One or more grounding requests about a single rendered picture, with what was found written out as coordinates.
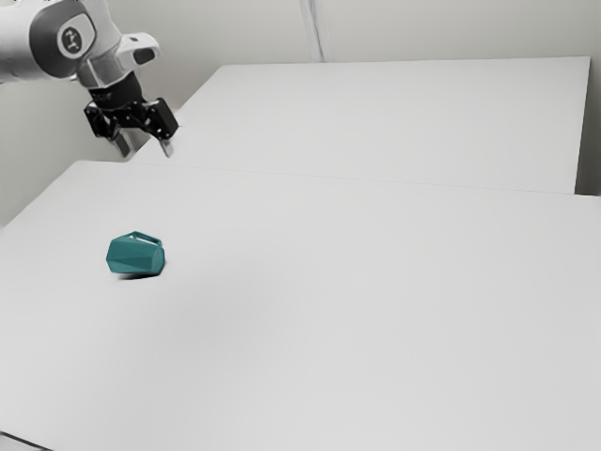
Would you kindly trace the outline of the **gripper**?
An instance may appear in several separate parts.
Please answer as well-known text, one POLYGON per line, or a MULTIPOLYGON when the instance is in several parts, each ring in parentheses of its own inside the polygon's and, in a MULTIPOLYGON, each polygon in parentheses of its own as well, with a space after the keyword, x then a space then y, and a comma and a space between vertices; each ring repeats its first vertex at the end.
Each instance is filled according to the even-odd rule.
POLYGON ((179 124, 164 98, 146 101, 136 76, 126 76, 106 88, 90 89, 92 102, 85 109, 92 132, 112 144, 122 157, 129 157, 131 145, 121 128, 139 128, 137 111, 142 105, 142 130, 153 136, 166 157, 175 153, 172 139, 179 124))

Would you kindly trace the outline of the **teal faceted mug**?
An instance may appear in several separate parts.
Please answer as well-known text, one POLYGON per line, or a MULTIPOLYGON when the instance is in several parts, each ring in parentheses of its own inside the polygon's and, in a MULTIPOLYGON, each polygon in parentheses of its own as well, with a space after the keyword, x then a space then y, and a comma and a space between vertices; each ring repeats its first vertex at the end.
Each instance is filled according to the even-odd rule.
POLYGON ((155 276, 166 258, 160 239, 132 231, 111 240, 105 261, 113 273, 155 276))

